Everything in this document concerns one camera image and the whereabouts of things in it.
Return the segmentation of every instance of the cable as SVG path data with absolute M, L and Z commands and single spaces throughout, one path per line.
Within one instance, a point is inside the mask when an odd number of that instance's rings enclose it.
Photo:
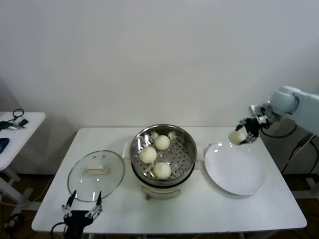
M 315 146 L 314 142 L 312 142 L 312 141 L 310 141 L 310 144 L 314 147 L 316 154 L 317 154 L 317 157 L 316 157 L 315 164 L 313 165 L 313 167 L 311 168 L 311 170 L 309 171 L 308 174 L 311 174 L 313 172 L 313 170 L 315 169 L 315 167 L 317 166 L 318 161 L 319 161 L 319 152 L 318 152 L 317 147 Z
M 55 225 L 51 228 L 51 231 L 50 231 L 51 239 L 54 239 L 54 237 L 53 237 L 53 230 L 55 229 L 55 227 L 58 226 L 58 225 L 62 225 L 62 224 L 65 224 L 65 222 L 59 222 L 59 223 L 55 224 Z
M 21 114 L 20 115 L 17 115 L 16 112 L 18 111 L 21 111 Z M 12 112 L 12 116 L 13 116 L 13 119 L 10 119 L 6 122 L 10 122 L 10 121 L 15 121 L 16 119 L 22 117 L 24 115 L 24 110 L 23 109 L 15 109 L 13 112 Z
M 306 142 L 304 145 L 302 145 L 301 148 L 294 154 L 295 150 L 296 150 L 298 147 L 300 147 L 300 145 L 297 144 L 297 146 L 294 148 L 293 152 L 291 153 L 291 155 L 290 155 L 288 161 L 283 165 L 283 166 L 284 166 L 284 169 L 281 171 L 282 174 L 283 174 L 283 172 L 285 171 L 285 169 L 287 168 L 289 162 L 290 162 L 291 160 L 293 160 L 293 158 L 294 158 L 294 157 L 312 140 L 312 138 L 314 138 L 314 137 L 315 137 L 315 135 L 313 134 L 313 135 L 307 140 L 307 142 Z
M 46 186 L 45 186 L 44 190 L 42 191 L 42 193 L 41 193 L 37 198 L 35 198 L 34 200 L 32 200 L 31 202 L 36 202 L 36 200 L 38 200 L 38 199 L 43 195 L 43 193 L 45 193 L 45 191 L 46 191 L 47 188 L 49 187 L 50 182 L 52 181 L 53 178 L 54 178 L 54 175 L 50 178 L 50 180 L 49 180 L 48 183 L 46 184 Z M 6 205 L 6 206 L 12 206 L 12 207 L 22 207 L 22 206 L 28 205 L 28 203 L 20 204 L 20 205 L 15 205 L 15 204 L 4 203 L 4 202 L 1 202 L 1 201 L 0 201 L 0 204 Z
M 281 174 L 283 174 L 284 173 L 284 171 L 285 171 L 285 169 L 287 168 L 287 166 L 288 166 L 288 164 L 289 164 L 289 162 L 290 162 L 290 160 L 292 160 L 292 158 L 293 158 L 293 155 L 294 155 L 294 153 L 295 153 L 295 151 L 297 150 L 299 148 L 299 146 L 298 145 L 296 145 L 296 147 L 293 149 L 293 151 L 291 152 L 291 154 L 290 154 L 290 156 L 289 156 L 289 159 L 288 159 L 288 161 L 284 164 L 284 169 L 281 171 Z
M 265 136 L 270 137 L 270 138 L 286 138 L 286 137 L 292 135 L 292 134 L 296 131 L 296 129 L 297 129 L 297 125 L 295 125 L 294 129 L 293 129 L 292 131 L 290 131 L 289 133 L 286 133 L 286 134 L 280 135 L 280 136 L 269 135 L 269 134 L 267 134 L 267 133 L 264 132 L 264 129 L 263 129 L 263 128 L 261 128 L 260 131 L 261 131 Z

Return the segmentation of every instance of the black cable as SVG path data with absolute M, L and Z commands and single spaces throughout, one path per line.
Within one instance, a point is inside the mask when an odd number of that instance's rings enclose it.
M 15 109 L 13 112 L 12 112 L 12 116 L 13 116 L 13 119 L 10 119 L 8 120 L 7 122 L 10 122 L 10 121 L 15 121 L 17 118 L 20 118 L 24 115 L 24 110 L 23 109 Z
M 54 239 L 54 237 L 53 237 L 53 230 L 55 229 L 55 227 L 58 226 L 58 225 L 62 225 L 62 224 L 65 224 L 65 222 L 59 222 L 59 223 L 55 224 L 55 225 L 51 228 L 51 231 L 50 231 L 51 239 Z
M 318 161 L 319 161 L 319 151 L 318 151 L 317 147 L 315 146 L 315 144 L 314 144 L 312 141 L 310 141 L 309 143 L 314 147 L 314 149 L 315 149 L 315 151 L 316 151 L 316 154 L 317 154 L 315 163 L 314 163 L 313 167 L 311 168 L 311 170 L 310 170 L 309 173 L 308 173 L 308 174 L 311 174 L 311 173 L 313 172 L 313 170 L 315 169 L 315 167 L 317 166 L 317 164 L 318 164 Z M 296 145 L 296 147 L 293 149 L 293 151 L 292 151 L 292 153 L 291 153 L 291 155 L 290 155 L 288 161 L 293 157 L 295 151 L 296 151 L 299 147 L 302 147 L 302 146 L 303 146 L 303 145 L 299 145 L 299 144 Z M 284 169 L 281 171 L 281 174 L 284 173 L 284 171 L 285 171 L 285 169 L 287 168 L 287 166 L 288 166 L 289 163 L 290 163 L 290 162 L 288 162 L 288 163 L 285 165 Z
M 312 169 L 309 171 L 308 174 L 311 174 L 313 172 L 313 170 L 315 169 L 315 167 L 317 166 L 318 164 L 318 161 L 319 161 L 319 152 L 318 152 L 318 149 L 317 147 L 315 146 L 314 142 L 310 141 L 310 144 L 315 148 L 315 151 L 316 151 L 316 154 L 317 154 L 317 157 L 316 157 L 316 161 L 315 161 L 315 164 L 313 165 Z
M 286 134 L 284 134 L 284 135 L 279 135 L 279 136 L 269 135 L 269 134 L 267 134 L 267 133 L 264 132 L 264 129 L 263 129 L 263 128 L 261 128 L 260 131 L 261 131 L 265 136 L 270 137 L 270 138 L 286 138 L 286 137 L 292 135 L 292 134 L 296 131 L 296 129 L 297 129 L 297 125 L 295 125 L 294 129 L 293 129 L 292 131 L 290 131 L 289 133 L 286 133 Z
M 288 161 L 293 157 L 295 151 L 296 151 L 299 147 L 300 147 L 299 145 L 296 145 L 296 147 L 295 147 L 295 148 L 293 149 L 293 151 L 291 152 Z M 284 173 L 284 171 L 285 171 L 285 169 L 287 168 L 287 166 L 288 166 L 289 163 L 290 163 L 290 162 L 288 162 L 288 163 L 285 165 L 284 169 L 281 171 L 281 174 Z
M 2 198 L 2 202 L 4 202 L 3 201 L 3 198 L 4 198 L 4 194 L 1 192 L 0 193 L 1 194 L 1 198 Z M 2 216 L 2 223 L 4 224 L 5 223 L 5 220 L 4 220 L 4 204 L 1 204 L 1 209 L 2 209 L 2 214 L 1 214 L 1 216 Z

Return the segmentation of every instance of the table leg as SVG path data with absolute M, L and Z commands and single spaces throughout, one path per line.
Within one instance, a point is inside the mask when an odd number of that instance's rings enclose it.
M 14 179 L 16 182 L 20 182 L 21 178 L 11 168 L 6 168 L 6 169 L 3 170 L 3 172 L 9 178 Z
M 8 197 L 14 200 L 16 203 L 27 203 L 27 198 L 25 198 L 21 193 L 14 189 L 10 184 L 0 178 L 0 190 L 5 193 Z
M 41 202 L 30 202 L 28 200 L 33 192 L 33 188 L 27 188 L 24 193 L 21 194 L 9 183 L 0 178 L 0 191 L 14 200 L 14 202 L 17 204 L 11 215 L 20 213 L 22 210 L 37 211 L 41 205 Z
M 319 183 L 315 183 L 312 178 L 307 178 L 306 182 L 310 186 L 309 190 L 292 191 L 296 199 L 315 198 L 319 201 Z
M 278 231 L 264 232 L 264 233 L 255 233 L 247 239 L 268 239 L 276 234 Z

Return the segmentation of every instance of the white plate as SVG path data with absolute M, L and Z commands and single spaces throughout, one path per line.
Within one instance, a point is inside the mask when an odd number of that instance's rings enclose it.
M 219 187 L 237 195 L 252 195 L 265 181 L 264 168 L 247 145 L 220 142 L 210 146 L 205 167 Z

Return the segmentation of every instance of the white wall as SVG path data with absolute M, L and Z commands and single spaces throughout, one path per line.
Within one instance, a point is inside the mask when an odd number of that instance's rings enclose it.
M 56 170 L 83 126 L 235 125 L 280 85 L 319 92 L 318 9 L 310 0 L 1 1 L 0 95 L 6 88 L 12 109 L 48 116 L 15 168 Z

